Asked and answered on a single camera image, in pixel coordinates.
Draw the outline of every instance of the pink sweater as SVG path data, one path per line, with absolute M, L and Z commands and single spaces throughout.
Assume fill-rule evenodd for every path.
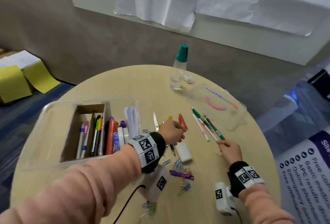
M 94 224 L 110 214 L 117 194 L 141 174 L 135 149 L 124 145 L 105 159 L 69 169 L 63 179 L 0 215 L 10 224 Z M 254 224 L 292 224 L 292 216 L 280 209 L 262 184 L 243 190 L 240 199 Z

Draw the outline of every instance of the glue bottle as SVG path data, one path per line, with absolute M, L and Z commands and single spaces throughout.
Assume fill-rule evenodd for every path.
M 181 83 L 184 79 L 184 72 L 187 69 L 188 45 L 183 44 L 179 54 L 176 57 L 170 78 L 170 88 L 173 90 L 181 89 Z

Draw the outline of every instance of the wooden tabletop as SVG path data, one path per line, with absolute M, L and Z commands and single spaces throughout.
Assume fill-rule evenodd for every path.
M 171 90 L 169 88 L 171 70 L 171 67 L 159 65 L 117 68 L 84 81 L 59 100 L 134 96 L 139 105 L 142 129 L 150 131 L 155 130 L 152 112 L 156 113 L 160 122 L 165 121 L 170 115 L 174 120 L 178 120 L 178 114 L 181 113 L 188 127 L 185 142 L 193 156 L 193 161 L 185 167 L 191 169 L 195 180 L 189 181 L 191 189 L 178 197 L 182 180 L 178 177 L 171 177 L 159 197 L 155 215 L 147 217 L 142 223 L 239 223 L 237 216 L 225 217 L 216 209 L 214 187 L 220 181 L 229 185 L 226 174 L 228 166 L 221 157 L 212 137 L 209 136 L 210 142 L 206 142 L 192 117 L 191 107 L 193 105 L 186 100 L 184 92 L 195 85 L 184 82 L 182 91 Z M 202 76 L 191 74 L 196 84 L 215 85 Z M 264 135 L 251 115 L 247 113 L 243 122 L 234 131 L 225 130 L 221 126 L 218 129 L 226 139 L 240 144 L 243 159 L 249 165 L 254 166 L 265 180 L 275 202 L 280 205 L 281 191 L 274 158 Z M 21 157 L 26 155 L 25 151 L 26 147 L 23 148 Z M 166 167 L 171 169 L 176 160 L 171 151 L 166 152 L 160 163 L 168 159 L 171 159 L 172 162 Z M 14 174 L 11 206 L 16 206 L 20 201 L 35 194 L 65 173 L 63 168 L 27 171 L 23 167 L 24 164 L 20 158 Z M 104 218 L 102 223 L 113 223 L 137 185 L 138 182 L 127 186 L 118 195 L 110 216 Z M 138 223 L 139 217 L 145 213 L 145 210 L 142 209 L 144 202 L 144 198 L 136 193 L 117 223 Z M 244 223 L 250 223 L 249 215 L 242 203 L 235 199 L 235 204 Z

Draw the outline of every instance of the banner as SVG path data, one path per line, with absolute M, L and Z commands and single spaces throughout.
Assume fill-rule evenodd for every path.
M 296 223 L 330 224 L 330 127 L 278 158 L 282 208 Z

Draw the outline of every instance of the gray wall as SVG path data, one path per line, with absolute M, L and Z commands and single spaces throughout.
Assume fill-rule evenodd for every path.
M 122 66 L 171 66 L 183 43 L 189 45 L 187 69 L 228 89 L 254 117 L 270 109 L 306 71 L 279 59 L 78 9 L 71 0 L 0 0 L 0 47 L 26 49 L 57 79 L 74 84 Z

